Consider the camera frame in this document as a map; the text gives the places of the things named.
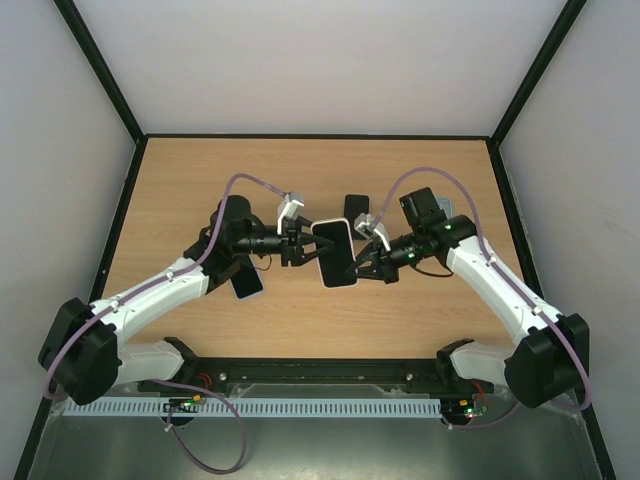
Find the wooden surface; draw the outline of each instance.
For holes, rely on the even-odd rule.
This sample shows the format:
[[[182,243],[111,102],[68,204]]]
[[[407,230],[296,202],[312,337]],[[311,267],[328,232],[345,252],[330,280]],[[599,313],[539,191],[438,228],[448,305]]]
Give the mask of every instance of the wooden surface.
[[[519,272],[511,235],[484,142],[389,140],[151,139],[117,246],[105,295],[113,295],[170,265],[207,225],[229,177],[253,174],[305,196],[312,220],[342,216],[347,193],[369,195],[377,213],[405,171],[429,165],[447,170],[475,199],[484,231],[504,261]],[[452,199],[454,214],[470,210],[448,180],[408,179],[399,193],[430,186]],[[246,180],[247,196],[264,223],[275,223],[280,198]],[[391,237],[410,233],[396,200],[384,218]],[[356,252],[363,242],[355,242]],[[255,259],[266,265],[267,259]],[[440,271],[435,260],[421,267]],[[229,284],[187,303],[139,333],[134,341],[177,336],[201,356],[430,358],[464,337],[507,344],[499,320],[461,279],[427,278],[408,268],[400,282],[361,280],[324,288],[315,262],[261,272],[265,291],[246,301]]]

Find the white wall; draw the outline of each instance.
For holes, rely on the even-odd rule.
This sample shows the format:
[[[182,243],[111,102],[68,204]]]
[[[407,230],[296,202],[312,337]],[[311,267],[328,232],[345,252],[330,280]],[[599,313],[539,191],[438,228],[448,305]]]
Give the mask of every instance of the white wall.
[[[85,298],[133,142],[52,1],[0,3],[0,478],[42,392],[37,354]]]
[[[587,2],[503,145],[548,298],[591,327],[595,406],[638,478],[640,3]]]
[[[565,0],[76,0],[146,132],[490,135]]]

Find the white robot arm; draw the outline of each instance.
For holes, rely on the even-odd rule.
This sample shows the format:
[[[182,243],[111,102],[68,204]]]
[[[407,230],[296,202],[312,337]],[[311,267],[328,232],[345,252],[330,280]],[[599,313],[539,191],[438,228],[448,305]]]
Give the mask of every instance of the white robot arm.
[[[565,317],[527,287],[487,240],[478,238],[469,218],[446,218],[429,188],[402,197],[400,204],[413,233],[390,240],[383,226],[373,225],[371,215],[361,215],[355,228],[371,242],[351,271],[359,278],[394,283],[399,280],[399,268],[436,257],[484,300],[516,346],[455,342],[438,352],[440,360],[449,362],[450,374],[508,386],[529,407],[579,386],[580,373],[547,322],[553,322],[567,337],[585,368],[589,350],[586,322],[576,314]]]
[[[265,226],[251,213],[247,199],[230,196],[213,247],[210,235],[217,211],[198,241],[169,268],[90,305],[77,298],[65,303],[40,351],[39,363],[49,369],[59,361],[53,378],[80,405],[92,402],[114,385],[175,378],[185,365],[181,342],[165,339],[153,345],[130,345],[129,339],[170,310],[229,280],[240,269],[237,255],[275,254],[282,266],[301,266],[333,248],[333,242],[302,231],[311,223],[299,216],[303,205],[300,194],[286,194],[278,207],[277,225]],[[310,244],[315,244],[315,250],[305,252]],[[87,329],[91,322],[95,324]],[[71,336],[82,328],[86,331],[60,357]]]

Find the black smartphone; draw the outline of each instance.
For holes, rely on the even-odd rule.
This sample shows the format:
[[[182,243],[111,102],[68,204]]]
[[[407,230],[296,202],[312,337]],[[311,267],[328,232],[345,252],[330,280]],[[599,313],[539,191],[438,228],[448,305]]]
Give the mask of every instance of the black smartphone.
[[[354,222],[361,213],[369,213],[369,197],[367,195],[345,195],[344,218],[351,226],[351,238],[354,240],[366,240],[364,236],[356,232]]]
[[[333,250],[318,257],[322,283],[327,288],[347,287],[358,283],[357,278],[348,278],[346,270],[355,261],[351,227],[346,218],[321,220],[311,224],[311,233],[334,242]]]
[[[260,274],[254,268],[249,255],[238,256],[240,270],[231,277],[231,288],[238,300],[246,300],[263,292],[264,286]]]

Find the black frame edge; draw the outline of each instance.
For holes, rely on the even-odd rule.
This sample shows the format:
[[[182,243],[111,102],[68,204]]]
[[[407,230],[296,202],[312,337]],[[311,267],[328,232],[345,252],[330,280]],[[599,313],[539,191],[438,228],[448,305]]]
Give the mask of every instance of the black frame edge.
[[[148,138],[237,138],[264,140],[482,140],[486,135],[379,135],[336,133],[150,133]]]
[[[556,22],[553,24],[549,35],[547,35],[542,47],[540,47],[538,54],[529,67],[527,74],[524,76],[522,83],[518,87],[511,103],[509,103],[502,119],[498,123],[495,132],[491,136],[492,146],[499,147],[506,138],[509,130],[515,123],[518,115],[531,96],[531,93],[536,88],[536,85],[538,85],[540,78],[542,78],[542,75],[551,63],[551,60],[586,3],[587,0],[568,0],[565,4]]]
[[[75,37],[80,49],[87,58],[91,68],[93,68],[98,80],[102,84],[102,88],[111,100],[111,103],[118,112],[118,115],[120,115],[122,123],[124,123],[124,126],[129,131],[129,135],[131,135],[134,142],[137,143],[141,141],[144,137],[142,129],[133,115],[131,108],[129,108],[129,104],[124,98],[115,78],[111,74],[111,70],[109,70],[104,57],[98,49],[98,45],[91,36],[91,32],[84,23],[75,3],[73,0],[53,0],[53,2],[58,7],[60,14],[69,27],[69,30],[71,30],[71,33]]]
[[[47,400],[44,397],[40,400],[38,411],[31,424],[31,430],[22,449],[22,455],[20,456],[13,480],[27,480],[27,478],[29,478],[29,472],[31,472],[31,467],[33,466],[33,461],[38,451],[38,445],[40,445],[40,437],[42,437],[42,432],[49,418],[49,410],[51,409],[52,403],[53,401]]]
[[[120,233],[122,232],[124,219],[127,216],[127,211],[129,210],[129,203],[131,202],[131,196],[133,195],[133,189],[136,185],[136,180],[138,179],[138,173],[140,172],[140,166],[142,165],[142,159],[144,158],[144,152],[146,148],[147,137],[145,136],[136,145],[136,149],[133,152],[133,157],[131,159],[131,165],[129,166],[127,178],[124,182],[122,193],[120,194],[118,207],[116,208],[116,213],[113,217],[111,228],[109,229],[109,236],[107,237],[107,242],[105,243],[104,250],[102,252],[102,258],[100,259],[98,271],[93,282],[93,288],[91,289],[91,293],[89,295],[90,302],[101,298],[102,293],[104,292],[104,287],[107,283],[107,277],[109,276],[111,263],[113,262],[113,257],[116,253],[116,246],[118,245],[118,240],[120,239]]]
[[[493,174],[496,178],[496,183],[498,184],[498,191],[500,192],[502,205],[504,206],[504,213],[507,217],[509,229],[511,230],[513,245],[515,246],[516,254],[518,255],[518,262],[520,263],[524,283],[526,283],[536,294],[542,297],[540,280],[538,279],[538,274],[533,264],[529,241],[527,240],[527,235],[524,231],[520,212],[518,212],[518,207],[513,195],[513,190],[511,189],[507,170],[505,169],[504,162],[502,161],[500,148],[492,146],[492,142],[488,141],[487,150],[489,151]]]
[[[522,218],[518,212],[511,183],[509,182],[502,155],[500,154],[500,147],[489,140],[487,141],[487,150],[489,151],[491,166],[493,167],[493,173],[496,177],[498,190],[500,191],[500,198],[502,198],[502,205],[504,206],[504,212],[507,217],[507,222],[509,223],[509,229],[511,230],[513,244],[516,249],[516,254],[518,255],[522,277],[529,288],[540,295],[541,298],[544,298],[540,280],[533,264],[529,242],[522,224]],[[596,457],[602,478],[605,480],[615,480],[616,475],[613,470],[613,464],[611,463],[607,446],[602,437],[593,405],[582,412],[582,418],[585,421],[591,447],[593,448],[593,453]]]
[[[131,201],[131,195],[133,194],[133,189],[138,178],[138,172],[140,171],[140,165],[142,164],[142,158],[144,157],[146,146],[147,138],[143,136],[143,138],[137,143],[135,151],[133,152],[127,178],[124,182],[116,213],[111,223],[111,228],[109,229],[109,236],[107,237],[107,242],[104,247],[102,258],[100,259],[98,271],[93,282],[93,287],[89,296],[90,301],[102,297],[109,269],[111,268],[111,262],[115,255],[116,245],[118,244],[120,232],[124,225],[124,219],[126,217],[127,210],[129,209],[129,202]],[[33,466],[33,461],[35,460],[35,456],[38,451],[38,445],[40,444],[40,437],[42,436],[47,419],[49,418],[49,410],[51,409],[52,403],[53,402],[51,400],[47,400],[44,397],[40,401],[40,405],[38,406],[38,410],[31,425],[31,430],[29,431],[29,436],[27,437],[27,441],[22,450],[22,455],[20,456],[16,473],[13,477],[14,480],[26,480],[29,477],[29,472]]]

